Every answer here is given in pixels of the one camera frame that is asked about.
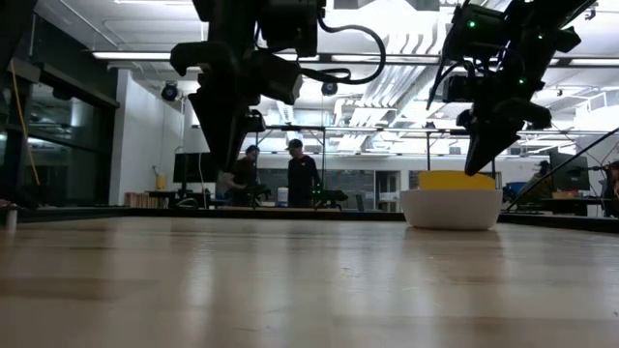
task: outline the ceiling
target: ceiling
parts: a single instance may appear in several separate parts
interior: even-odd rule
[[[163,1],[168,5],[155,4]],[[208,24],[201,23],[191,5],[170,4],[187,0],[40,0],[37,13],[66,31],[93,50],[139,50],[169,51],[175,44],[206,40]],[[456,0],[440,0],[440,11],[416,11],[406,0],[359,0],[366,4],[356,10],[342,10],[355,1],[329,0],[326,22],[337,26],[349,23],[362,24],[376,31],[392,54],[437,54],[446,35],[446,23],[451,21]],[[473,3],[503,9],[508,0],[473,0]],[[582,44],[570,52],[571,55],[619,54],[619,36],[612,35],[613,24],[619,20],[619,5],[614,0],[600,0],[597,15],[585,20],[584,15],[573,25],[582,38]],[[326,53],[375,53],[376,44],[359,32],[346,31],[338,34],[319,33],[318,51]],[[167,63],[122,63],[118,67],[132,69],[135,78],[141,79],[154,89],[160,89],[167,80],[178,80],[185,92],[194,91],[198,85],[195,73],[190,78],[181,78]],[[324,69],[324,66],[309,65]],[[353,77],[371,74],[374,65],[355,65],[350,68]],[[294,107],[278,105],[264,99],[259,108],[263,113],[275,111],[280,116],[273,122],[280,122],[284,111],[295,114],[305,112],[303,122],[325,123],[325,112],[332,115],[327,126],[374,127],[392,126],[398,128],[420,127],[426,121],[433,121],[437,127],[453,127],[456,116],[469,105],[436,103],[430,111],[425,104],[430,83],[436,68],[390,66],[367,85],[340,86],[334,97],[324,98],[320,93],[321,83],[305,80],[301,98]],[[536,95],[534,101],[548,106],[553,112],[555,123],[568,124],[575,117],[579,105],[604,89],[619,87],[619,70],[616,69],[552,69],[545,75],[546,89]],[[353,107],[344,107],[350,103]],[[381,108],[371,111],[365,119],[365,111],[356,107]],[[405,134],[392,144],[405,139]],[[335,142],[352,135],[337,135]],[[357,139],[359,148],[366,139]]]

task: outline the table surface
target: table surface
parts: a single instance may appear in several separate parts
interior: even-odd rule
[[[124,217],[0,231],[3,347],[619,346],[619,239]]]

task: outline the yellow cable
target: yellow cable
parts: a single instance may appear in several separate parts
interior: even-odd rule
[[[23,110],[21,109],[21,101],[19,100],[19,90],[17,89],[17,76],[15,75],[15,65],[13,64],[13,59],[11,60],[11,73],[13,74],[13,88],[15,92],[15,101],[17,102],[17,113],[19,114],[19,121],[21,121],[21,132],[23,133],[23,137],[26,139],[26,151],[28,152],[28,158],[30,159],[32,172],[35,175],[35,181],[37,182],[37,186],[40,186],[41,182],[39,181],[39,173],[37,172],[37,167],[35,166],[35,160],[32,157],[32,150],[30,149],[30,146],[28,146],[28,130],[26,129],[26,123],[23,120]]]

